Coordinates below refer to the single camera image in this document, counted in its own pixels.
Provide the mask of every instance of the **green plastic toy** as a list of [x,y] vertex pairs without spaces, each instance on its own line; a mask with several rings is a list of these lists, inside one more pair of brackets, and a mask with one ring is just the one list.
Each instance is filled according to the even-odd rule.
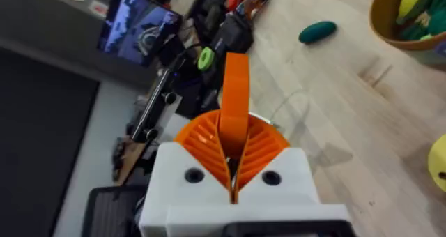
[[427,31],[432,36],[446,31],[446,9],[439,10],[432,15]]
[[215,53],[206,47],[201,51],[200,57],[198,58],[197,66],[200,71],[206,71],[212,65],[214,61]]
[[315,43],[320,39],[326,38],[333,34],[337,29],[334,22],[322,21],[312,24],[305,28],[299,35],[299,41],[306,45]]

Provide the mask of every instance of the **toy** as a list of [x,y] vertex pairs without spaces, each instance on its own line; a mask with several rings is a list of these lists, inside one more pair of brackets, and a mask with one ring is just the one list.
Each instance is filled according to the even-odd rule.
[[427,35],[436,36],[446,31],[446,0],[432,0],[431,5],[413,24],[406,27],[399,37],[402,40],[426,39]]
[[430,0],[401,0],[399,6],[397,24],[404,24],[407,20],[422,13]]
[[446,8],[439,10],[432,15],[427,31],[432,36],[437,36],[446,31]]
[[299,41],[306,45],[311,43],[315,43],[320,39],[326,38],[332,33],[334,33],[337,29],[337,26],[334,22],[323,21],[312,24],[305,28],[299,35]]
[[432,145],[427,165],[433,181],[446,192],[446,135]]

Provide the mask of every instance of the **black mat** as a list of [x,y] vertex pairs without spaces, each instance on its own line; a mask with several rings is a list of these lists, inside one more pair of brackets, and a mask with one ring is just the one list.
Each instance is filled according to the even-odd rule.
[[52,235],[98,86],[0,49],[0,235]]
[[93,189],[85,211],[82,237],[140,237],[134,213],[146,191],[144,185]]

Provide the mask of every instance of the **desk clutter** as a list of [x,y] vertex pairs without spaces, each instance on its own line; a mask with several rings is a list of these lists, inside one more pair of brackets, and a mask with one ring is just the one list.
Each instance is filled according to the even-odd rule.
[[158,142],[166,134],[172,140],[180,130],[166,129],[172,116],[188,121],[219,108],[226,53],[251,47],[254,18],[267,1],[195,0],[185,17],[155,0],[110,1],[98,49],[158,75],[135,102],[133,119],[117,140],[112,156],[117,185],[125,185],[138,167],[151,172]]

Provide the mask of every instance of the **orange plastic part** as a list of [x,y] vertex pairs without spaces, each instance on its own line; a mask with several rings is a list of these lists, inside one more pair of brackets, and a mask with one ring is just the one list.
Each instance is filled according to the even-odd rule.
[[218,137],[220,110],[206,112],[190,121],[176,136],[180,143],[231,192],[231,177]]
[[226,55],[219,136],[226,156],[239,159],[245,146],[249,116],[249,58]]
[[248,138],[233,188],[234,203],[237,202],[238,191],[289,146],[287,140],[272,125],[254,116],[249,117]]
[[[244,54],[228,53],[222,108],[190,121],[175,138],[229,192],[238,191],[289,146],[274,127],[249,115],[249,62]],[[234,188],[226,157],[240,159]]]

